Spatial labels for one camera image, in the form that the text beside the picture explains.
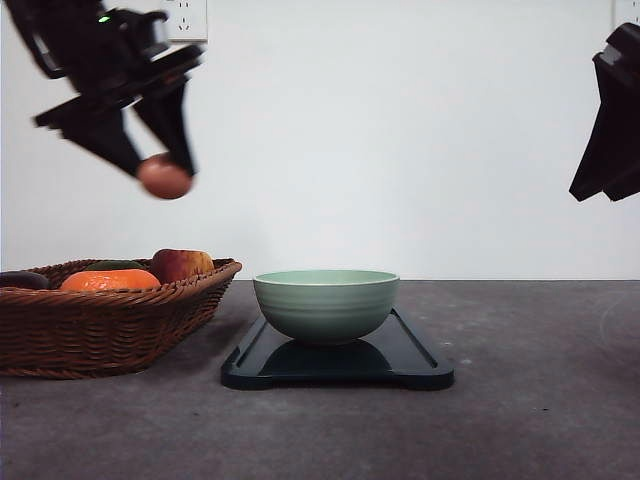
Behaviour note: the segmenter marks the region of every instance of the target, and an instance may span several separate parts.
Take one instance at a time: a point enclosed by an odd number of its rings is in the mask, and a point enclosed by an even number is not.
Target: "robotic arm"
[[[640,26],[625,23],[593,62],[600,110],[569,191],[578,201],[603,191],[611,200],[640,192]]]
[[[186,72],[202,51],[168,48],[164,12],[106,11],[101,0],[4,0],[33,59],[49,78],[67,77],[79,93],[35,117],[62,136],[136,177],[142,159],[124,131],[133,104],[188,177],[196,173],[185,134]]]

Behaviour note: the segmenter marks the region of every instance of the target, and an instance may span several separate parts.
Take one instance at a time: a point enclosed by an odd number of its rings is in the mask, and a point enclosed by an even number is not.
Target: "ceramic bowl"
[[[297,270],[254,278],[260,309],[280,333],[316,345],[349,343],[389,315],[400,279],[364,270]]]

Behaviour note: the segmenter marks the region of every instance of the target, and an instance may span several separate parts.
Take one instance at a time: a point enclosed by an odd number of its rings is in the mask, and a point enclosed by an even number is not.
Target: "electrical outlet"
[[[614,28],[628,22],[640,25],[640,0],[615,0],[613,19]]]
[[[207,0],[162,0],[161,3],[160,9],[169,15],[169,40],[207,41]]]

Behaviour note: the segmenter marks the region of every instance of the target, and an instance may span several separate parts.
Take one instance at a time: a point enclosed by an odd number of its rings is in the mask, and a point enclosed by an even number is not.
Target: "black tray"
[[[223,385],[239,390],[327,383],[394,383],[413,390],[453,384],[453,367],[396,308],[375,332],[346,345],[310,346],[258,318],[221,368]]]

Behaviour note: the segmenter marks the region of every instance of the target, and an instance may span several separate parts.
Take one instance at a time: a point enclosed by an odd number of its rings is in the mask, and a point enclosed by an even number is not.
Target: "brown egg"
[[[182,197],[191,189],[193,182],[182,167],[170,160],[167,153],[147,158],[138,167],[136,176],[151,195],[166,200]]]

